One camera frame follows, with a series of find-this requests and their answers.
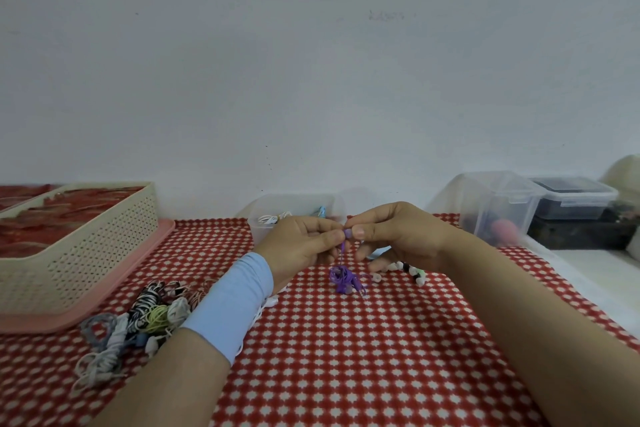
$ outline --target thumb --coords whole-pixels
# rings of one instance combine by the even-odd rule
[[[355,225],[351,233],[356,240],[368,242],[390,242],[396,238],[393,227],[388,221]]]
[[[318,254],[331,250],[335,246],[340,245],[344,241],[344,232],[342,230],[331,230],[321,235],[309,239],[307,245],[308,253]]]

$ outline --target right hand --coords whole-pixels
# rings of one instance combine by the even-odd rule
[[[369,264],[378,272],[388,264],[401,261],[430,272],[446,273],[448,252],[468,235],[434,215],[410,203],[383,204],[354,216],[344,225],[351,229],[353,240],[364,241],[356,252],[363,261],[374,250],[391,245]]]

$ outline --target hand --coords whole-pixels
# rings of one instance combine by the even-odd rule
[[[467,235],[413,204],[403,202],[383,204],[358,214],[347,220],[344,228],[351,229],[353,239],[364,241],[356,252],[356,260],[363,261],[374,250],[391,245],[391,250],[369,264],[371,272],[402,261],[423,270],[445,273],[448,250]]]
[[[269,264],[273,293],[277,294],[295,274],[316,264],[332,264],[344,242],[342,225],[315,216],[289,216],[253,249]]]

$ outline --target pink ball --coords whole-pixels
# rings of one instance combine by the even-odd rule
[[[498,238],[501,246],[517,245],[520,241],[520,230],[513,221],[501,219],[491,224],[493,235]]]

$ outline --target red fabric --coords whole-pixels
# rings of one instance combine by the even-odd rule
[[[448,215],[444,220],[453,221]],[[249,251],[244,220],[178,222],[177,229],[105,301],[122,313],[155,278],[202,283]],[[631,348],[640,342],[540,258],[503,249],[512,260]],[[364,272],[348,257],[349,266]],[[333,292],[326,268],[298,275],[247,334],[215,425],[545,425],[527,389],[452,283],[429,275],[423,287],[389,272],[366,299]],[[72,398],[74,367],[89,352],[78,328],[0,338],[0,425],[82,425],[125,384],[116,380]],[[142,368],[128,351],[122,372]]]

